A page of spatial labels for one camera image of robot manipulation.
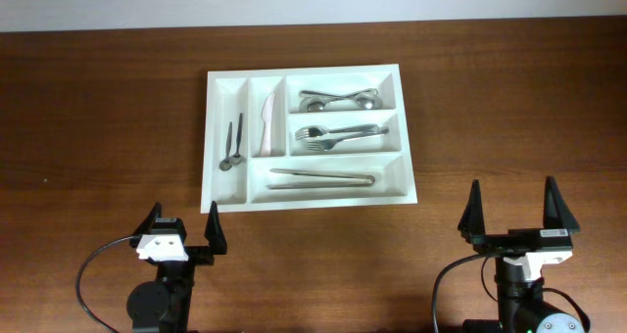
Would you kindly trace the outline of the metal tweezers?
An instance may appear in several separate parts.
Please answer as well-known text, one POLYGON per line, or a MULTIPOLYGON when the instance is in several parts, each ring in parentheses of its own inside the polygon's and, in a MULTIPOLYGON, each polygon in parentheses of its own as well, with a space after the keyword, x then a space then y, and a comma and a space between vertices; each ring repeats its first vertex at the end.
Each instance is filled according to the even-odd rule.
POLYGON ((270 172, 300 177, 302 181, 270 183, 266 186, 269 190, 369 187, 376 182, 371 174, 288 168, 272 168, 270 172))

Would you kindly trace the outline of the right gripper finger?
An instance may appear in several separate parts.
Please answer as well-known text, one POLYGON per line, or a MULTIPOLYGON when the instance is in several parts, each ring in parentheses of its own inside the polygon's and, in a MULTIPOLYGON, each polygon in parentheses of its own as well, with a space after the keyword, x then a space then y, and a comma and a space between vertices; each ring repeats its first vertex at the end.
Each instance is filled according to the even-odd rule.
POLYGON ((571 233, 580 231, 580 224, 566 205, 553 176, 546 177, 543 226, 545 229, 566 229, 571 233))
POLYGON ((458 231, 469 244, 480 245, 485 242, 486 230, 478 179, 472 181, 468 201, 458 223, 458 231))

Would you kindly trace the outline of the metal fork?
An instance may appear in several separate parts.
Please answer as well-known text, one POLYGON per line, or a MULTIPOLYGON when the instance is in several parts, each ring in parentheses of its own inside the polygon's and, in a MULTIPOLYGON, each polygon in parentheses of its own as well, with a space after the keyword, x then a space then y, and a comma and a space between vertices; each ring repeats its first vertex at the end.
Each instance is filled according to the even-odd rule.
POLYGON ((311 125, 298 129, 295 133, 296 140, 305 140, 310 138, 322 137, 326 134, 350 133, 350 132, 368 132, 377 130, 377 124, 362 124, 341 128, 327 128, 322 125, 311 125))
POLYGON ((337 144, 341 142, 360 140, 360 139, 364 139, 368 137, 383 136, 383 135, 387 135, 388 133, 389 133, 389 128, 382 127, 376 131, 362 132, 362 133, 357 133, 357 134, 353 134, 353 135, 349 135, 345 137, 308 141, 304 143, 304 147, 308 151, 326 152, 326 151, 332 150, 337 144))

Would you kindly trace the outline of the white plastic knife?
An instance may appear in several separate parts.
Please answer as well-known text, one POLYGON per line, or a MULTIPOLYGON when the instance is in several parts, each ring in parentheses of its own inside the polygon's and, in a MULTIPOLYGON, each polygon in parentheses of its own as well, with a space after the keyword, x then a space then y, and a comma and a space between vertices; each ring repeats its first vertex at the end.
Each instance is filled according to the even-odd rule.
POLYGON ((271 155, 271 124, 273 118, 274 102, 275 93, 270 92, 265 99, 261 114, 262 121, 264 122, 262 141, 259 151, 259 155, 261 157, 269 157, 271 155))

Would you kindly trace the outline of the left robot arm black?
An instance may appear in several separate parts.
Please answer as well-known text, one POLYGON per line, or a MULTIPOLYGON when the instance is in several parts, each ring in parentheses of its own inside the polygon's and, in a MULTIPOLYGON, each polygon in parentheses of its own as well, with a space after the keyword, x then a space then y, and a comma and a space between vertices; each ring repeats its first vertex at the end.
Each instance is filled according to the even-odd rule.
POLYGON ((187 246, 183 220, 164 217, 157 203, 131 234, 130 247, 138 258, 157 269, 156 278, 136 286, 129 294, 126 311, 134 332, 186 332, 195 269, 212 265, 227 254, 227 241, 219 222, 217 203, 212 202, 203 246, 187 246))

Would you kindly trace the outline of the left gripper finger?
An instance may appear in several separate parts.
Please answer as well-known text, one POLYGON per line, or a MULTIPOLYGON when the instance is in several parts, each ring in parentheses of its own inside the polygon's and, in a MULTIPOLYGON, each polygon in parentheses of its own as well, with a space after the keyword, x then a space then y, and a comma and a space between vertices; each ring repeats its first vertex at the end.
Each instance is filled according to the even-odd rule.
POLYGON ((156 203, 148 215, 141 221, 141 223, 133 231, 133 236, 141 236, 148 234, 155 221, 162 216, 162 204, 156 203))
POLYGON ((213 255, 227 254, 228 245, 219 221, 216 201, 211 202, 204 237, 208 240, 213 255))

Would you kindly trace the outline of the small metal teaspoon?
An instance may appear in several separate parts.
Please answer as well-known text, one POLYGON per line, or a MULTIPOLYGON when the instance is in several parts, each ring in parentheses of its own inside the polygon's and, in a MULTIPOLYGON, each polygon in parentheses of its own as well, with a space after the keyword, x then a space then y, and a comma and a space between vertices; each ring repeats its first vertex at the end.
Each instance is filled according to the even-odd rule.
POLYGON ((243 134, 243 114, 239 114, 238 118, 238 128, 236 134, 236 151, 235 154, 230 158, 231 164, 233 166, 238 166, 244 162, 244 157, 240 153, 241 142, 242 142, 242 134, 243 134))
POLYGON ((232 146, 232 123, 228 125, 227 135, 225 140, 225 157, 219 162, 218 168, 221 171, 229 171, 232 168, 230 161, 230 152, 232 146))

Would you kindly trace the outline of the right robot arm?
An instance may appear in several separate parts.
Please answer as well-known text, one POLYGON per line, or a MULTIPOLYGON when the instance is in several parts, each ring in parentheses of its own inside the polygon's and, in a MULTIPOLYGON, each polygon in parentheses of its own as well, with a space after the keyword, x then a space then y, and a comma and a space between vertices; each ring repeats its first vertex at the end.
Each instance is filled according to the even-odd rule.
POLYGON ((563 200, 556 181, 545 182, 543 226, 511 229, 489 235, 485 230, 480 183, 471 184, 468 202, 458 224, 473 250, 495 260, 497 320, 467 319, 464 332, 587 332, 590 319, 577 318, 547 303, 542 267, 560 264, 572 256, 572 234, 580 225, 563 200))

